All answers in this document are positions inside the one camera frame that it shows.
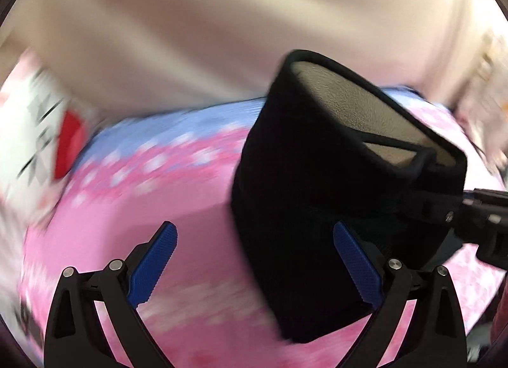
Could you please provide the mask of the pink floral bedsheet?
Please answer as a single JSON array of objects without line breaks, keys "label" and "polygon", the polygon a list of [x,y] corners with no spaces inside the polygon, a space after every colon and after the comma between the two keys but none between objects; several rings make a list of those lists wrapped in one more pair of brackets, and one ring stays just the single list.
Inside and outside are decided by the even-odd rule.
[{"label": "pink floral bedsheet", "polygon": [[46,228],[25,238],[21,324],[40,352],[61,272],[103,269],[166,221],[177,248],[138,311],[178,367],[334,367],[358,321],[304,345],[281,339],[232,227],[232,175],[261,99],[127,119],[81,156]]}]

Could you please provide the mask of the black pants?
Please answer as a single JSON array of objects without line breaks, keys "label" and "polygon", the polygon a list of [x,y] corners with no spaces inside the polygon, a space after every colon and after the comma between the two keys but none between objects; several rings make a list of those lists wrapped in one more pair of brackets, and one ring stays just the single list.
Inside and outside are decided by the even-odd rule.
[{"label": "black pants", "polygon": [[360,75],[290,52],[245,140],[232,184],[237,237],[284,339],[308,343],[372,308],[333,241],[342,224],[416,270],[459,244],[465,154]]}]

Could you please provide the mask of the beige curtain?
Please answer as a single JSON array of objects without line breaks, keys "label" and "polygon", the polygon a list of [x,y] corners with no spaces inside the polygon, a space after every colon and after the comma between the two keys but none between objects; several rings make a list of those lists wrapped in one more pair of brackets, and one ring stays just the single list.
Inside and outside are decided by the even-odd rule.
[{"label": "beige curtain", "polygon": [[495,0],[6,0],[1,73],[26,49],[113,114],[262,95],[283,56],[316,51],[380,85],[450,104],[489,37]]}]

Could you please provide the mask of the white red plush pillow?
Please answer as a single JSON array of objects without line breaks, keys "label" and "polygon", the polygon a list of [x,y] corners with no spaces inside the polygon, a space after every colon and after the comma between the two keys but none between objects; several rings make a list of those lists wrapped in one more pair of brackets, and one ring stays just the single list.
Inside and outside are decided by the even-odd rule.
[{"label": "white red plush pillow", "polygon": [[26,225],[46,221],[98,124],[32,50],[1,86],[1,201]]}]

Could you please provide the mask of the beige pink blanket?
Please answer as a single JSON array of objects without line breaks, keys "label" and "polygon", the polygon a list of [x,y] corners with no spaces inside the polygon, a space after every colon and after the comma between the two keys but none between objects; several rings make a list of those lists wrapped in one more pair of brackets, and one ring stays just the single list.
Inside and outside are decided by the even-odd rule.
[{"label": "beige pink blanket", "polygon": [[483,36],[455,116],[487,169],[507,181],[507,41]]}]

